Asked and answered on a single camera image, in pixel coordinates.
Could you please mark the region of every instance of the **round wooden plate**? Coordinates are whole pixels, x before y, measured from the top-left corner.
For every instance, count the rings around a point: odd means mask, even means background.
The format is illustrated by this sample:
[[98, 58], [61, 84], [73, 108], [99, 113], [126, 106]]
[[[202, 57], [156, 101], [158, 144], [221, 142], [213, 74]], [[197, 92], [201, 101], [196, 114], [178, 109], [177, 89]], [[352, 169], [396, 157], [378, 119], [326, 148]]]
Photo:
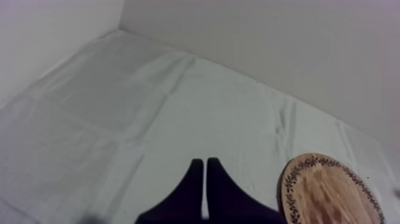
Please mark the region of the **round wooden plate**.
[[282, 176], [282, 207], [291, 224], [384, 224], [367, 185], [350, 168], [321, 154], [291, 160]]

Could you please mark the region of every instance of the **white backdrop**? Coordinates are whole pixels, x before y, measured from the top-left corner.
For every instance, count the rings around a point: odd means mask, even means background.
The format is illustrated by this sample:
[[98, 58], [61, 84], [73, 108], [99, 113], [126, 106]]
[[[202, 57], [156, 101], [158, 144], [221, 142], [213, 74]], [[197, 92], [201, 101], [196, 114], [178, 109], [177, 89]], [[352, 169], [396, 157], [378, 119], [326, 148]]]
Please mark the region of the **white backdrop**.
[[322, 109], [391, 146], [394, 158], [399, 9], [391, 0], [126, 0], [120, 27]]

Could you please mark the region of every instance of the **white sheet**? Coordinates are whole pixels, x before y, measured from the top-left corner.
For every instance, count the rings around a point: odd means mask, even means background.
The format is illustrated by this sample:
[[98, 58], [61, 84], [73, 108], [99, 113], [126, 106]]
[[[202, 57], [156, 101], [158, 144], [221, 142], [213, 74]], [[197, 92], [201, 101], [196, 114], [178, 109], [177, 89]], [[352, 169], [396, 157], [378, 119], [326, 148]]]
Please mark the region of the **white sheet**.
[[121, 31], [2, 108], [0, 148], [2, 223], [73, 223], [86, 214], [133, 223], [192, 158], [213, 156], [276, 209], [280, 172], [310, 152], [347, 164], [388, 223], [400, 218], [400, 180], [377, 141], [242, 74]]

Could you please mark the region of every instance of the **decorative border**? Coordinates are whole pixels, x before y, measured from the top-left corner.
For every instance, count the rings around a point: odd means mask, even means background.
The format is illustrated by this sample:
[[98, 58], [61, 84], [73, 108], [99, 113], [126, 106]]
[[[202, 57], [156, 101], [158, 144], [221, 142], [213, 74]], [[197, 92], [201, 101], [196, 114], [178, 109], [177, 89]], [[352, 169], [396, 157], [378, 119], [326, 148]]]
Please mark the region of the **decorative border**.
[[290, 171], [289, 176], [285, 178], [285, 187], [286, 187], [286, 203], [289, 206], [290, 210], [290, 219], [293, 224], [301, 224], [300, 220], [300, 213], [296, 208], [296, 200], [293, 197], [293, 187], [297, 183], [297, 177], [300, 175], [300, 171], [305, 170], [310, 167], [314, 167], [317, 164], [321, 164], [322, 166], [329, 166], [329, 167], [337, 167], [342, 169], [352, 180], [353, 182], [360, 186], [362, 191], [367, 195], [368, 200], [374, 206], [376, 212], [378, 212], [380, 224], [385, 224], [385, 217], [383, 216], [382, 210], [378, 202], [376, 201], [375, 197], [365, 186], [364, 182], [355, 174], [353, 171], [342, 165], [340, 162], [335, 160], [330, 160], [328, 158], [318, 158], [312, 155], [311, 158], [306, 158], [304, 161], [300, 161], [295, 167], [292, 168]]

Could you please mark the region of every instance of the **white wall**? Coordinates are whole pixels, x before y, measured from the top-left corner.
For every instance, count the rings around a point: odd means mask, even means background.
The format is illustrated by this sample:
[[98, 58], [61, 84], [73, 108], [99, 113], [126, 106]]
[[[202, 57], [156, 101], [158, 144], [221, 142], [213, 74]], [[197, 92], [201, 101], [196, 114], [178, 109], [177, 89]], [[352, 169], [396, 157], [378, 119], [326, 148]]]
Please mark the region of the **white wall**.
[[126, 0], [120, 27], [247, 74], [399, 155], [400, 4], [373, 1]]
[[123, 0], [0, 0], [0, 104], [118, 28]]

